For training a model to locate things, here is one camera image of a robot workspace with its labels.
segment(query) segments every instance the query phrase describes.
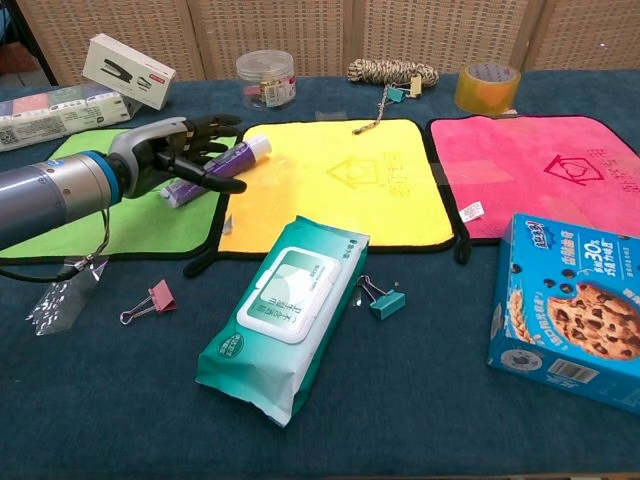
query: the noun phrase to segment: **cardboard box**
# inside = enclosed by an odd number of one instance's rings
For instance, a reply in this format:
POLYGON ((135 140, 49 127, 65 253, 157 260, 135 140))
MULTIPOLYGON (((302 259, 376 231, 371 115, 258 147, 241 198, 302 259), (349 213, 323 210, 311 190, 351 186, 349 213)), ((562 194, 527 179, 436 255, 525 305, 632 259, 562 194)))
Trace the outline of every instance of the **cardboard box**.
POLYGON ((0 152, 130 120, 140 104, 90 84, 0 102, 0 152))
POLYGON ((515 215, 489 365, 640 414, 640 239, 515 215))
POLYGON ((101 33, 91 39, 82 75, 160 110, 176 71, 101 33))

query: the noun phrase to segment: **packing tape roll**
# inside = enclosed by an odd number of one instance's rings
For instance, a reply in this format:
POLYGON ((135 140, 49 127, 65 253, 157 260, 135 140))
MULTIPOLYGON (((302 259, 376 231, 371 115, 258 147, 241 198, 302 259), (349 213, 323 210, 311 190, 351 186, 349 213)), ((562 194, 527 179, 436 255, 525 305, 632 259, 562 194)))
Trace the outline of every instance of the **packing tape roll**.
POLYGON ((520 72, 498 63, 476 63, 460 71, 455 102, 480 115, 499 115, 511 108, 520 83, 520 72))

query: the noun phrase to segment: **clear plastic container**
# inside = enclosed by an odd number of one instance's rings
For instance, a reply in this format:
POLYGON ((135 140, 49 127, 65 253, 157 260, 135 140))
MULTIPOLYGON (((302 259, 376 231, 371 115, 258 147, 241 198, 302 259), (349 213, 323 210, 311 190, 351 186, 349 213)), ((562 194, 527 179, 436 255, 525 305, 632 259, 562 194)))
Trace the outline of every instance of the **clear plastic container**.
POLYGON ((238 58, 236 68, 247 107, 280 108, 296 98, 296 76, 290 53, 256 50, 238 58))

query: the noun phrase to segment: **woven wall panel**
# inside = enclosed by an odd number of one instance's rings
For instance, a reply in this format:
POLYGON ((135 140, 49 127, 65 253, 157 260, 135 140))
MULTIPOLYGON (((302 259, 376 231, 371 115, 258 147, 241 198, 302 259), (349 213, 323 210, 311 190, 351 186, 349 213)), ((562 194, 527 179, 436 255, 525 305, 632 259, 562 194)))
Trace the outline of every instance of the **woven wall panel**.
POLYGON ((533 68, 640 68, 640 1, 560 0, 533 68))
POLYGON ((363 57, 425 62, 457 72, 509 63, 527 0, 366 0, 363 57))
POLYGON ((203 80, 187 0, 19 0, 61 85, 86 82, 89 40, 105 33, 174 68, 178 80, 203 80))
POLYGON ((285 50, 298 75, 343 75, 342 0, 193 0, 207 77, 236 77, 253 50, 285 50))

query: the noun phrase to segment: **stapler picture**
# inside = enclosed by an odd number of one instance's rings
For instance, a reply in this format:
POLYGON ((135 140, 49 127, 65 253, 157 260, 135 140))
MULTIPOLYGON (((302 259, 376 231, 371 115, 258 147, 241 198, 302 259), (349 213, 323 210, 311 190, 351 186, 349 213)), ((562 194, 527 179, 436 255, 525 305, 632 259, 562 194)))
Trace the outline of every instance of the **stapler picture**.
POLYGON ((151 82, 144 77, 138 77, 138 88, 147 91, 151 88, 151 82))
POLYGON ((104 67, 100 70, 127 83, 131 83, 131 79, 133 78, 133 75, 108 58, 104 59, 104 67))

